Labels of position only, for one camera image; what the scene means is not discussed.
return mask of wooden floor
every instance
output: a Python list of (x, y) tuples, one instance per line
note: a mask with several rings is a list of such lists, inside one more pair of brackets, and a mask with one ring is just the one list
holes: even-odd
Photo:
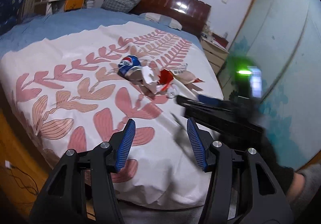
[(17, 211), (27, 218), (36, 196), (19, 186), (22, 187), (23, 183), (25, 186), (36, 189), (36, 185), (30, 177), (18, 169), (12, 169), (12, 172), (6, 169), (4, 162), (5, 160), (10, 161), (12, 165), (29, 174), (35, 180), (39, 191), (51, 169), (31, 142), (22, 125), (12, 114), (2, 89), (0, 90), (0, 98), (2, 100), (0, 109), (0, 186)]

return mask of nightstand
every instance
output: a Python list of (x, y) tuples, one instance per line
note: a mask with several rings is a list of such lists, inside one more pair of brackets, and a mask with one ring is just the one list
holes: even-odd
[(224, 64), (228, 51), (212, 42), (212, 38), (201, 38), (201, 46), (204, 49), (205, 56), (210, 63), (213, 71), (217, 74)]

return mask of gray plaid pillow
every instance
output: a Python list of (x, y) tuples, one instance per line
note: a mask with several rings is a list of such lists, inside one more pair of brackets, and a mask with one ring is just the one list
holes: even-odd
[(102, 8), (111, 11), (130, 12), (141, 0), (104, 0)]

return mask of drawer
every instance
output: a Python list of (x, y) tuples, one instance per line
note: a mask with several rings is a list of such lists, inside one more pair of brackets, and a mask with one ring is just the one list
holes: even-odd
[(218, 66), (215, 65), (215, 64), (212, 64), (211, 62), (209, 62), (209, 63), (210, 63), (210, 65), (211, 65), (214, 73), (217, 74), (217, 73), (219, 72), (219, 70), (220, 70), (220, 67), (218, 67)]
[(211, 62), (219, 67), (221, 67), (225, 62), (224, 59), (221, 59), (220, 57), (213, 55), (212, 53), (208, 52), (207, 50), (204, 50), (204, 53), (205, 53), (205, 56), (209, 62)]
[(228, 55), (228, 52), (224, 51), (224, 50), (221, 50), (219, 49), (218, 47), (202, 40), (201, 41), (201, 46), (203, 47), (203, 49), (206, 49), (207, 51), (219, 56), (220, 58), (222, 59), (226, 59), (227, 55)]
[(65, 11), (81, 9), (84, 0), (66, 0)]

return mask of crushed can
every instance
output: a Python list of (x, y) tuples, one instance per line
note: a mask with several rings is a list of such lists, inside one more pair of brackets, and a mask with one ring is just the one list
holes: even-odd
[(124, 57), (118, 64), (119, 73), (129, 81), (142, 80), (142, 66), (137, 56)]

